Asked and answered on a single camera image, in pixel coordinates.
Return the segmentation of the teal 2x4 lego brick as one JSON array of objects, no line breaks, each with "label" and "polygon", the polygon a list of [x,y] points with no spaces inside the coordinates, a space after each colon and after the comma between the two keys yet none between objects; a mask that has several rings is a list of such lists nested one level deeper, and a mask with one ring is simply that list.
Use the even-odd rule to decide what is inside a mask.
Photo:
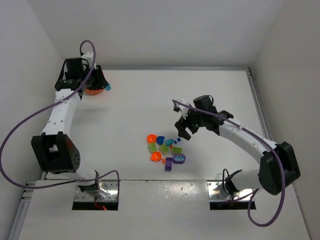
[{"label": "teal 2x4 lego brick", "polygon": [[174,144],[174,140],[172,138],[165,141],[165,145],[167,147],[171,147]]}]

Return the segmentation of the lime green lego brick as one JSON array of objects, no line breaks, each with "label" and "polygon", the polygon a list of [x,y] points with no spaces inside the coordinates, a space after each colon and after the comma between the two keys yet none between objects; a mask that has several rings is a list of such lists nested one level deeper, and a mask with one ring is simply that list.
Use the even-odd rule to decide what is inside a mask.
[{"label": "lime green lego brick", "polygon": [[156,144],[153,142],[153,143],[150,143],[149,145],[148,145],[148,148],[149,148],[149,151],[151,152],[151,153],[154,153],[154,152],[156,152],[157,151],[157,146],[156,146]]},{"label": "lime green lego brick", "polygon": [[170,148],[167,147],[165,144],[162,144],[159,146],[159,150],[164,154],[166,155],[169,151],[170,151]]},{"label": "lime green lego brick", "polygon": [[173,147],[171,152],[173,154],[181,154],[182,151],[183,151],[183,149],[181,147]]}]

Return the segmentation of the purple rounded flower lego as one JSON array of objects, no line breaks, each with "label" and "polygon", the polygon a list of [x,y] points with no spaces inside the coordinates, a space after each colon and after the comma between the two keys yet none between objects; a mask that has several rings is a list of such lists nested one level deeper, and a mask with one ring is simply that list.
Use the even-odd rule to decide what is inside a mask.
[{"label": "purple rounded flower lego", "polygon": [[172,156],[172,161],[175,164],[183,164],[186,161],[186,156],[182,153],[177,153]]}]

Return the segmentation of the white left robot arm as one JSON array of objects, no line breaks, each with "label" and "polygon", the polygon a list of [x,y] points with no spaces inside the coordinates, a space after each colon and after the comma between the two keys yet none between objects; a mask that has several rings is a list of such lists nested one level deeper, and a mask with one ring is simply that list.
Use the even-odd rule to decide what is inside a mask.
[{"label": "white left robot arm", "polygon": [[95,200],[108,196],[108,187],[98,180],[99,173],[81,164],[79,150],[70,138],[76,108],[86,89],[104,90],[107,86],[102,69],[94,63],[93,53],[65,59],[55,84],[55,106],[40,135],[31,146],[43,172],[75,180],[81,192]]}]

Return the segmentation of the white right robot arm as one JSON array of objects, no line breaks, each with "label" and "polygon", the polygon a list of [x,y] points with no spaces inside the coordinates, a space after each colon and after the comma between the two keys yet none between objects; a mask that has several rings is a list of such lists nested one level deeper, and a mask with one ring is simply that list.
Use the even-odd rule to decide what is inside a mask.
[{"label": "white right robot arm", "polygon": [[263,189],[276,196],[300,178],[297,158],[289,143],[274,142],[243,127],[228,111],[217,111],[212,96],[197,97],[193,104],[176,99],[173,110],[181,113],[174,125],[179,137],[190,140],[191,134],[206,128],[233,142],[258,163],[258,169],[239,169],[224,179],[224,191],[228,195],[233,196],[244,189]]}]

